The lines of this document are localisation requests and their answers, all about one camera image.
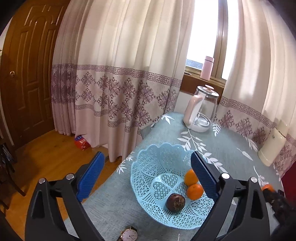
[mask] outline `blue gripper pad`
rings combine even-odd
[[[219,197],[216,189],[217,182],[206,167],[203,157],[200,157],[196,152],[191,155],[191,167],[197,175],[206,195],[216,201]]]
[[[82,202],[84,198],[88,198],[94,184],[96,183],[105,164],[105,157],[102,152],[96,153],[83,176],[81,177],[77,188],[76,198]]]

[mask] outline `wristwatch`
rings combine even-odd
[[[137,230],[133,226],[121,231],[120,233],[121,235],[117,241],[136,241],[138,238]]]

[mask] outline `table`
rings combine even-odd
[[[205,133],[189,130],[183,123],[183,115],[171,112],[159,118],[157,123],[142,130],[143,141],[118,166],[117,170],[84,203],[83,207],[95,227],[106,241],[116,240],[120,231],[128,226],[138,229],[137,241],[187,241],[197,232],[166,227],[154,221],[138,204],[130,184],[131,164],[140,150],[150,144],[160,146],[164,142],[180,144],[186,150],[197,150],[220,172],[228,172],[233,178],[248,180],[256,177],[261,186],[270,183],[283,190],[282,182],[275,167],[266,167],[258,158],[256,144],[214,123]],[[219,233],[226,233],[235,212],[234,199],[225,223]],[[267,204],[271,232],[278,225]],[[65,225],[70,234],[75,235],[69,219]]]

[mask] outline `pink bottle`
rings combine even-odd
[[[205,62],[202,66],[202,72],[200,74],[200,78],[203,80],[210,80],[212,69],[213,69],[213,64],[214,64],[214,58],[206,56],[205,57]]]

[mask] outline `wooden door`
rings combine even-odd
[[[18,148],[54,129],[51,68],[57,33],[70,0],[26,0],[10,23],[0,88],[9,132]]]

